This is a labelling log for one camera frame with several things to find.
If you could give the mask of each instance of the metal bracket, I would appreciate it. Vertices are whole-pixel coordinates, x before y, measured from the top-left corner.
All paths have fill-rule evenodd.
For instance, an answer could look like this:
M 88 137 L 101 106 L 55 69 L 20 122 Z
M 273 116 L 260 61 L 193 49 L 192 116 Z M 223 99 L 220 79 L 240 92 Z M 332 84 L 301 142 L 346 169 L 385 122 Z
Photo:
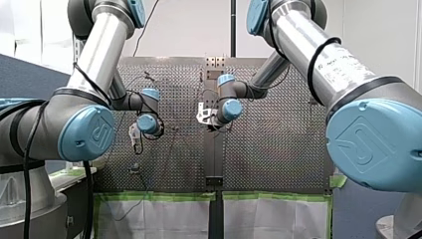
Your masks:
M 222 176 L 208 176 L 206 177 L 207 186 L 223 186 Z
M 196 115 L 196 119 L 198 122 L 208 125 L 216 125 L 217 123 L 214 121 L 214 117 L 216 116 L 217 110 L 216 109 L 204 109 L 204 103 L 198 104 L 198 115 Z

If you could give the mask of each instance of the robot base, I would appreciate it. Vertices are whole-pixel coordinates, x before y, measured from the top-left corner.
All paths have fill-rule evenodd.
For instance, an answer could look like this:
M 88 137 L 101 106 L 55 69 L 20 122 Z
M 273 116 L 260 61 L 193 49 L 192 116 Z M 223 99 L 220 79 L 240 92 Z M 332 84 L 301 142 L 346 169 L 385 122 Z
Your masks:
M 30 238 L 38 239 L 66 239 L 68 204 L 64 194 L 59 193 L 55 198 L 55 203 L 49 208 L 45 208 L 31 215 Z M 23 237 L 24 220 L 0 224 L 0 235 L 10 239 L 20 239 Z

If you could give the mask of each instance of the green tape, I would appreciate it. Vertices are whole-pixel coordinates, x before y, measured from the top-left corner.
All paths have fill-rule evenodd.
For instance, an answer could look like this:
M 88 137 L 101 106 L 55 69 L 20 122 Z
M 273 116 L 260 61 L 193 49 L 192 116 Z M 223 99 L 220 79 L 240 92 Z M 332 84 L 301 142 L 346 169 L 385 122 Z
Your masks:
M 331 228 L 332 228 L 332 196 L 326 196 L 329 198 L 328 203 L 328 217 L 326 219 L 326 239 L 331 239 Z
M 347 177 L 344 175 L 333 175 L 329 178 L 329 187 L 342 188 L 347 182 Z
M 189 201 L 213 201 L 215 193 L 162 193 L 162 192 L 121 192 L 121 193 L 98 193 L 96 198 L 101 201 L 162 201 L 162 202 L 189 202 Z
M 99 197 L 96 197 L 94 201 L 94 239 L 99 238 L 99 228 L 100 228 L 100 206 L 102 201 Z
M 223 192 L 224 200 L 256 200 L 256 199 L 277 199 L 288 201 L 305 202 L 328 202 L 330 196 L 324 195 L 306 195 L 296 193 L 281 192 Z

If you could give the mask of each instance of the metal stand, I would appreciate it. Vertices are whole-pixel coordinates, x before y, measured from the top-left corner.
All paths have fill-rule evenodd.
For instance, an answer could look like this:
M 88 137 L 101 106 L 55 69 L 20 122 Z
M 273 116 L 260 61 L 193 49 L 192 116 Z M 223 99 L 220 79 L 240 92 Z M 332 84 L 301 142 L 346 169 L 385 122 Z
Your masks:
M 224 58 L 207 58 L 205 69 L 205 89 L 217 91 L 217 79 L 225 73 Z M 218 96 L 213 92 L 204 93 L 205 108 L 217 106 Z M 208 191 L 216 194 L 215 200 L 210 202 L 209 210 L 209 239 L 224 238 L 224 202 L 223 202 L 223 132 L 207 132 L 204 136 L 205 148 L 205 176 Z

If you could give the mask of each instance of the black ring band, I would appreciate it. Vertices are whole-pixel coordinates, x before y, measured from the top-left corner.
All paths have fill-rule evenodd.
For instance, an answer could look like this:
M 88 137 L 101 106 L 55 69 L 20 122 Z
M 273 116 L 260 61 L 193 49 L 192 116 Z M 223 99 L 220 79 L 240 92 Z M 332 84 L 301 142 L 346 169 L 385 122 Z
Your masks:
M 339 43 L 341 44 L 341 39 L 333 37 L 326 40 L 322 45 L 316 48 L 316 52 L 314 53 L 313 57 L 311 58 L 310 65 L 308 66 L 308 87 L 310 88 L 310 92 L 313 95 L 313 98 L 320 104 L 323 105 L 323 103 L 320 101 L 319 97 L 317 96 L 317 92 L 314 89 L 314 68 L 316 66 L 317 57 L 319 54 L 323 51 L 323 49 L 332 43 Z
M 311 0 L 311 19 L 315 19 L 317 12 L 316 0 Z
M 43 167 L 46 165 L 45 161 L 41 160 L 35 160 L 29 162 L 29 170 L 36 169 L 39 167 Z M 10 166 L 1 166 L 0 167 L 0 174 L 6 174 L 6 173 L 13 173 L 13 172 L 21 172 L 24 170 L 24 165 L 10 165 Z
M 325 122 L 328 123 L 329 120 L 331 119 L 331 117 L 343 106 L 349 104 L 350 102 L 356 100 L 357 98 L 359 98 L 360 96 L 362 96 L 363 94 L 387 85 L 387 84 L 391 84 L 391 83 L 403 83 L 402 80 L 400 80 L 399 78 L 395 78 L 395 77 L 388 77 L 388 78 L 379 78 L 376 80 L 373 80 L 371 82 L 368 82 L 366 84 L 363 84 L 359 87 L 357 87 L 356 89 L 354 89 L 351 93 L 347 94 L 347 96 L 343 97 L 340 101 L 338 101 L 329 111 L 329 113 L 326 115 L 326 119 Z
M 0 112 L 0 121 L 8 117 L 9 115 L 15 113 L 16 111 L 22 110 L 24 108 L 40 106 L 43 104 L 43 102 L 44 102 L 43 100 L 32 100 L 32 101 L 20 103 L 15 106 L 8 107 L 5 110 Z
M 19 122 L 21 121 L 22 117 L 29 109 L 30 108 L 25 108 L 21 110 L 20 112 L 18 112 L 13 117 L 12 123 L 10 124 L 10 131 L 9 131 L 10 143 L 12 144 L 12 147 L 15 150 L 15 152 L 21 157 L 24 157 L 24 151 L 22 151 L 22 148 L 19 145 L 19 140 L 18 140 Z
M 94 21 L 93 21 L 93 11 L 91 11 L 90 0 L 84 0 L 84 8 L 85 8 L 85 13 L 88 16 L 88 19 L 90 19 L 90 22 L 92 24 L 94 24 Z
M 70 89 L 70 88 L 58 89 L 54 91 L 53 96 L 56 96 L 56 95 L 70 95 L 70 96 L 82 97 L 109 109 L 109 105 L 105 103 L 105 101 L 103 101 L 101 98 L 93 94 L 89 94 L 84 91 L 78 90 L 78 89 Z

